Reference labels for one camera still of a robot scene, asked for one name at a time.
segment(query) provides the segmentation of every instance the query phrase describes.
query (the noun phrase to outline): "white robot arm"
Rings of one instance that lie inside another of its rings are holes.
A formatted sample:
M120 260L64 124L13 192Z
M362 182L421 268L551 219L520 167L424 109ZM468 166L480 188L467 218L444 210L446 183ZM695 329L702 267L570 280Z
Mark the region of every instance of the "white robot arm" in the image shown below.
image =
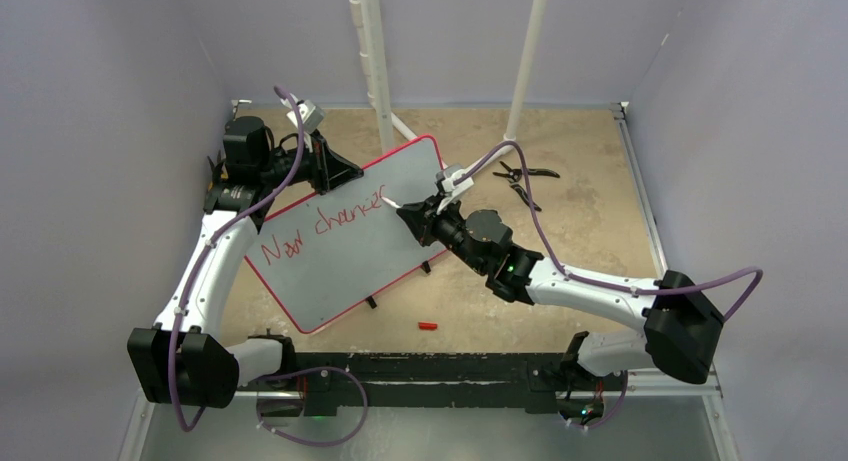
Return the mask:
M361 168L327 146L317 129L324 112L310 101L293 102L297 105L284 104L298 110L306 144L297 166L294 150L285 150L282 142L275 145L273 133L260 118L244 116L226 126L226 158L217 164L210 160L212 186L206 195L201 231L188 267L153 326L134 329L127 341L133 367L151 402L172 402L169 381L176 378L181 404L222 408L232 400L238 386L294 366L294 348L291 340L283 336L256 336L230 348L216 341L238 268L270 209L270 203L262 205L263 200L292 170L296 171L291 182L308 181L319 194L363 175ZM289 113L289 119L297 124L293 113ZM252 214L241 214L250 209L254 210ZM245 217L235 221L213 243L213 233L240 215ZM204 250L208 254L198 267ZM187 302L181 304L187 283L191 283L191 289ZM179 331L174 352L169 342L176 325ZM176 372L169 379L171 358L175 358Z
M655 367L687 383L706 381L724 316L699 290L645 294L694 286L687 276L668 271L663 279L633 279L557 267L553 259L513 243L512 230L496 211L463 217L458 198L472 185L464 169L448 167L436 176L437 194L398 206L397 214L419 244L441 242L486 276L486 287L505 301L577 309L628 328L611 334L578 333L566 352L569 369L600 378Z

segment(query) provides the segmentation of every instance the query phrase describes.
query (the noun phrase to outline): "gray wall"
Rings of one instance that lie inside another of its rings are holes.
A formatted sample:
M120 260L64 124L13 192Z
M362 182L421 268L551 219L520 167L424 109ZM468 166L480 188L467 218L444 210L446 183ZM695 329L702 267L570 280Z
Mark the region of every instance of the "gray wall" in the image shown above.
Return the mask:
M3 459L114 459L228 111L174 0L0 0Z
M231 97L365 103L348 0L182 0ZM392 100L508 103L532 0L381 0ZM627 100L684 0L549 0L528 101Z
M630 105L673 266L766 271L717 355L746 460L848 450L846 5L688 0Z

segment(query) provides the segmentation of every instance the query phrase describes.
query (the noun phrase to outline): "tan floor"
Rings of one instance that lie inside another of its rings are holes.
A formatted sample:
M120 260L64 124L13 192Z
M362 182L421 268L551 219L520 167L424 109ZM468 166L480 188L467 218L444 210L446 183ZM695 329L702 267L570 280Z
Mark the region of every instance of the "tan floor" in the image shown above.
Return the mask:
M500 141L507 111L502 109L408 109L397 115L417 134L430 133L448 164L468 166ZM277 138L291 131L283 111L249 110L262 117ZM357 164L380 155L373 111L329 111L321 132L330 146ZM559 259L579 267L634 277L654 276L648 237L617 128L604 110L527 110L519 129L530 167L550 168L561 179L533 178L540 221ZM403 139L396 134L398 142ZM518 167L511 153L504 159ZM528 209L507 182L489 174L474 178L463 197L466 216L497 209L512 227L513 239L544 251ZM274 210L309 192L294 186ZM291 336L298 351L560 352L574 333L612 331L619 325L578 311L509 304L491 294L458 259L446 254L428 276L416 272L377 296L377 309L363 303L311 335L299 333L256 276L242 263L224 313L222 342L272 332ZM439 324L420 331L419 321Z

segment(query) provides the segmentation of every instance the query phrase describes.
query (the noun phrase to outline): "purple cable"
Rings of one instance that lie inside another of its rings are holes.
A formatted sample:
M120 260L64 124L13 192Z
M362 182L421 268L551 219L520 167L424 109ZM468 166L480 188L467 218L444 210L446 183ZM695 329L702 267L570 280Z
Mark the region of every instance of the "purple cable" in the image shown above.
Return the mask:
M285 89L274 86L274 92L277 93L281 99L285 99L291 105L292 111L294 111L295 119L297 120L297 152L294 156L294 164L292 164L292 169L289 170L289 173L286 175L283 182L277 186L274 191L271 192L268 196L263 198L261 201L251 206L250 208L244 210L235 218L231 219L223 226L221 226L217 231L212 233L212 236L209 238L209 244L203 247L200 251L200 254L197 256L197 261L195 261L194 266L192 266L191 271L189 271L188 278L186 279L186 283L183 286L183 292L180 294L180 302L178 304L180 308L180 313L174 316L174 326L171 329L171 337L168 342L168 393L171 397L171 404L174 405L174 411L177 413L177 422L180 425L180 428L189 432L197 426L197 422L200 420L200 415L203 414L205 407L201 407L197 414L194 415L194 419L192 419L191 424L187 424L185 420L185 415L183 414L183 408L180 404L180 394L177 391L177 338L179 336L180 327L183 324L183 315L182 312L185 311L185 307L188 304L188 297L191 294L191 289L194 286L194 282L197 279L197 276L200 274L200 268L203 266L203 263L206 261L206 257L209 256L209 252L212 251L212 246L218 242L218 239L223 236L224 233L227 232L234 224L241 221L242 219L250 216L256 211L262 209L268 203L274 200L274 198L279 195L286 186L291 183L292 178L297 173L297 169L300 167L300 160L303 157L303 145L305 143L304 132L303 132L303 119L300 116L300 109L298 109L297 101L295 101L294 97Z
M618 399L615 400L615 404L612 405L612 409L610 409L608 413L604 413L603 417L601 417L598 422L592 423L591 425L586 425L587 428L595 429L601 427L604 423L612 419L612 417L615 416L615 413L617 413L618 410L621 409L621 405L624 403L624 394L627 393L627 379L629 377L630 375L627 373L627 371L625 371L624 380L622 380L621 382L621 394L618 395Z
M362 429L362 426L365 424L366 416L368 416L368 397L365 395L365 388L362 386L362 383L360 383L359 380L356 379L356 377L354 375L350 374L349 372L345 371L344 369L339 369L339 368L336 368L336 367L333 367L333 366L324 366L324 367L320 367L320 368L304 369L304 370L301 370L301 371L295 371L294 373L283 374L283 375L263 376L262 379L267 380L267 381L279 381L279 380L284 380L284 379L292 379L292 378L296 378L298 376L304 376L304 375L307 375L307 374L317 373L317 372L320 372L320 371L333 371L335 373L343 374L343 375L347 376L348 378L350 378L350 380L353 381L353 384L355 384L356 387L359 388L359 394L362 395L362 417L359 418L359 422L356 423L356 426L353 428L353 430L351 432L347 433L346 435L344 435L341 438L336 439L334 441L311 441L309 439L298 438L297 436L292 436L291 434L284 433L282 431L277 430L277 428L273 428L273 427L265 424L265 418L262 417L262 413L259 410L259 407L260 407L259 402L257 401L257 403L256 403L256 417L259 419L259 425L262 426L263 428L265 428L269 433L276 434L277 436L279 436L281 438L285 438L285 439L288 439L289 441L292 441L292 442L295 442L295 443L298 443L298 444L302 444L304 446L310 446L310 447L313 447L313 448L329 448L329 447L332 447L332 446L338 446L342 443L347 442L350 438L356 436L356 433L358 433L359 430Z
M515 148L515 151L518 153L518 158L521 160L521 173L524 176L524 188L527 191L527 199L530 202L530 216L533 217L533 224L536 226L536 232L539 233L539 238L542 239L542 244L545 245L545 250L548 252L548 256L550 256L551 261L553 261L554 266L556 267L557 271L559 271L566 278L570 278L570 279L573 279L575 281L578 281L578 282L581 282L581 283L584 283L584 284L589 284L589 285L592 285L592 286L596 286L596 287L599 287L599 288L612 289L612 290L615 290L615 291L621 291L623 293L630 293L630 294L635 294L635 295L676 296L676 295L681 295L681 294L699 293L699 292L705 291L707 289L712 289L712 288L716 288L718 286L723 286L727 283L736 281L737 279L739 279L743 276L747 276L749 274L754 273L755 274L754 279L751 280L751 283L748 285L747 288L745 288L745 291L742 292L742 295L739 296L739 299L737 299L736 302L733 303L733 306L731 306L730 309L727 310L727 313L725 313L725 315L724 315L725 321L730 319L730 317L733 316L734 313L736 313L736 311L742 306L742 304L745 302L745 300L748 299L748 296L750 296L751 293L754 291L754 288L756 288L757 285L760 284L760 280L763 279L763 270L761 268L756 267L756 266L751 266L751 267L748 267L748 268L740 269L739 271L736 271L735 273L728 274L727 276L716 279L714 281L710 281L710 282L702 283L702 284L696 284L694 286L686 286L686 287L683 287L683 288L674 288L674 289L636 289L635 291L631 291L629 286L622 286L620 284L608 283L606 281L599 281L597 279L587 278L587 277L580 276L580 275L577 275L577 274L574 274L574 273L566 273L564 265L559 262L559 259L557 259L556 254L554 254L554 249L553 249L553 247L551 247L551 243L548 242L548 238L547 238L547 236L545 236L545 233L542 230L542 225L539 224L539 217L536 214L536 209L535 209L536 204L533 202L533 192L530 190L530 176L527 173L527 162L524 159L524 152L521 150L521 146L519 146L518 143L516 143L515 141L503 141L503 142L499 143L497 146L492 148L492 150L489 151L486 154L486 156L483 156L480 159L480 161L477 162L477 164L475 164L474 166L469 168L468 171L465 174L460 176L456 180L455 184L459 184L459 183L465 181L466 179L470 178L471 176L473 176L474 173L479 171L480 168L482 168L486 164L486 161L491 159L491 157L494 156L495 153L497 153L501 148L506 147L506 146L512 146L513 148Z

